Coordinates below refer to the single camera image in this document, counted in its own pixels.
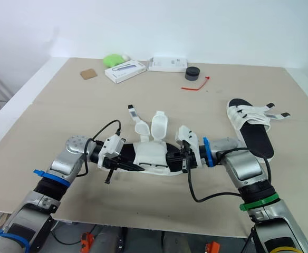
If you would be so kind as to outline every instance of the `white box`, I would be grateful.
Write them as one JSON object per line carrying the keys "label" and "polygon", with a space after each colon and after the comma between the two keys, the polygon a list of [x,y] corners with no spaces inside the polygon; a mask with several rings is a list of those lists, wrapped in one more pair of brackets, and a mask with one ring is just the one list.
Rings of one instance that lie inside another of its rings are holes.
{"label": "white box", "polygon": [[150,71],[185,72],[187,67],[186,58],[153,57],[148,62]]}
{"label": "white box", "polygon": [[146,67],[142,63],[131,60],[105,70],[105,75],[114,83],[120,83],[144,71]]}

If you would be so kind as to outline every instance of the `blue clip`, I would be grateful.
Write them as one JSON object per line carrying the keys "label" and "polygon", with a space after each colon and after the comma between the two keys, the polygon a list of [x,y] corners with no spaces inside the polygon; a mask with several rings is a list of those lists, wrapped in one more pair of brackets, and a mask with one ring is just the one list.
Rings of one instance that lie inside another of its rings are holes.
{"label": "blue clip", "polygon": [[2,229],[0,229],[0,237],[10,238],[10,239],[20,241],[22,244],[25,245],[25,253],[28,253],[30,251],[30,244],[23,237],[20,237],[18,235],[14,235],[12,233],[4,233],[4,231]]}
{"label": "blue clip", "polygon": [[207,137],[203,137],[203,143],[206,148],[206,154],[208,158],[208,167],[214,167],[213,157],[211,157],[211,149],[210,149],[210,143],[207,139]]}
{"label": "blue clip", "polygon": [[55,175],[52,175],[52,174],[49,174],[49,173],[46,173],[42,170],[34,170],[33,173],[36,173],[38,176],[40,177],[43,177],[43,178],[49,178],[49,179],[52,179],[58,183],[61,183],[67,187],[70,187],[70,183],[68,181],[66,181],[65,179],[62,179],[60,177],[57,177]]}

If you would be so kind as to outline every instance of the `silver arm segment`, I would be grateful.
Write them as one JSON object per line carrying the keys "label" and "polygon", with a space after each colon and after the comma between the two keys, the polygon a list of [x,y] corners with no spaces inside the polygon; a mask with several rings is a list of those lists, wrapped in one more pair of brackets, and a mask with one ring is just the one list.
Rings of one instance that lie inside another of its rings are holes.
{"label": "silver arm segment", "polygon": [[[246,191],[253,192],[257,187],[261,191],[270,191],[266,173],[249,151],[229,153],[222,159],[221,164],[225,166],[243,198]],[[263,249],[261,252],[271,252],[277,247],[292,247],[308,253],[308,241],[282,199],[278,198],[264,205],[255,201],[255,205],[256,207],[249,208],[247,212],[256,223],[254,240],[260,251]]]}
{"label": "silver arm segment", "polygon": [[[4,224],[3,232],[26,239],[30,252],[37,252],[49,235],[54,223],[50,214],[57,211],[61,197],[80,172],[87,140],[82,135],[67,140],[65,149],[43,174],[38,186],[27,194]],[[88,143],[88,161],[95,147],[95,142]],[[0,237],[0,253],[20,253],[25,250],[26,247],[19,240]]]}

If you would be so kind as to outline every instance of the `slide sandal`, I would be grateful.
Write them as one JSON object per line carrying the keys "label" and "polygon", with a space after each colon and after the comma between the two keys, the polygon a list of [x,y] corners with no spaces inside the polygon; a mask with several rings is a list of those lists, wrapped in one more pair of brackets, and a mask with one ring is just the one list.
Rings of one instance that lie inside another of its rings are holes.
{"label": "slide sandal", "polygon": [[261,155],[265,156],[268,161],[274,156],[274,149],[267,135],[270,129],[270,119],[282,120],[290,117],[287,112],[267,114],[266,112],[274,106],[270,103],[263,107],[255,107],[243,99],[232,99],[227,104],[227,115],[238,139],[247,148],[259,153],[252,152],[259,162],[264,162]]}

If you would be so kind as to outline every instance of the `black wire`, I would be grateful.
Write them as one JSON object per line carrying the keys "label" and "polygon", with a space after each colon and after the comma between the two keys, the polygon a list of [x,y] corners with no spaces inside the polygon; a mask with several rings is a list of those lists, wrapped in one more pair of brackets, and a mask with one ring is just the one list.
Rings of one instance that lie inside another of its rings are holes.
{"label": "black wire", "polygon": [[103,130],[105,130],[109,125],[113,124],[114,122],[118,122],[119,124],[119,128],[117,129],[116,134],[120,135],[120,131],[121,131],[121,122],[120,120],[112,120],[110,123],[108,123],[107,125],[105,125],[102,129],[99,130],[98,133],[95,134],[95,136],[92,137],[92,139],[94,140]]}
{"label": "black wire", "polygon": [[223,159],[223,157],[225,155],[227,155],[231,152],[234,152],[234,151],[239,151],[239,150],[247,150],[247,151],[250,151],[251,153],[257,154],[259,157],[263,158],[265,165],[266,165],[266,170],[268,172],[268,180],[271,183],[271,169],[270,169],[270,164],[268,162],[268,159],[264,155],[262,155],[261,153],[255,151],[255,150],[252,150],[252,149],[249,149],[249,148],[234,148],[234,149],[226,150],[223,153],[219,153],[220,155],[218,156],[218,163],[221,162],[221,160]]}
{"label": "black wire", "polygon": [[[96,227],[96,225],[93,226],[93,228],[91,229],[91,231],[90,231],[89,233],[93,232],[93,230],[95,229],[95,227]],[[75,245],[75,244],[78,244],[78,243],[81,242],[81,240],[80,240],[80,241],[77,241],[77,242],[72,242],[72,243],[67,243],[67,242],[60,241],[60,240],[56,237],[54,230],[51,232],[51,235],[54,237],[54,239],[55,239],[57,242],[59,242],[60,244],[63,244],[63,245]]]}
{"label": "black wire", "polygon": [[76,175],[77,178],[78,178],[78,177],[86,176],[86,175],[89,173],[89,166],[88,166],[88,164],[87,164],[87,147],[88,147],[90,141],[93,141],[93,139],[92,139],[92,138],[88,138],[88,139],[87,139],[87,142],[86,142],[86,144],[85,144],[85,148],[84,148],[85,173]]}
{"label": "black wire", "polygon": [[93,136],[92,138],[88,138],[87,139],[87,142],[85,144],[85,148],[84,148],[84,164],[85,164],[85,172],[82,173],[82,174],[79,174],[79,175],[76,175],[76,177],[83,177],[83,176],[86,176],[88,173],[89,173],[89,166],[88,166],[88,163],[87,163],[87,147],[90,143],[90,141],[94,141],[94,139],[103,131],[105,130],[109,125],[113,124],[114,122],[118,122],[119,124],[119,128],[117,129],[117,131],[115,132],[115,134],[117,135],[120,135],[120,132],[121,132],[121,122],[120,120],[112,120],[110,123],[108,123],[107,125],[105,125],[102,129],[100,129],[96,134],[95,136]]}
{"label": "black wire", "polygon": [[253,236],[253,229],[251,229],[250,235],[248,236],[247,240],[245,241],[245,244],[244,244],[242,250],[240,251],[240,253],[243,253],[245,251],[245,249],[248,246],[252,236]]}
{"label": "black wire", "polygon": [[212,195],[209,195],[203,199],[197,199],[196,196],[195,196],[195,193],[194,193],[194,189],[193,189],[193,184],[191,183],[191,172],[190,172],[190,158],[189,158],[189,155],[188,153],[185,153],[185,156],[186,156],[186,167],[187,167],[187,174],[188,174],[188,185],[189,185],[189,190],[190,190],[190,193],[191,193],[191,196],[192,198],[197,202],[197,203],[201,203],[201,202],[204,202],[208,199],[212,199],[214,197],[217,197],[217,196],[223,196],[223,195],[232,195],[232,196],[238,196],[240,197],[240,194],[239,193],[234,193],[234,192],[219,192],[219,193],[215,193],[215,194],[212,194]]}

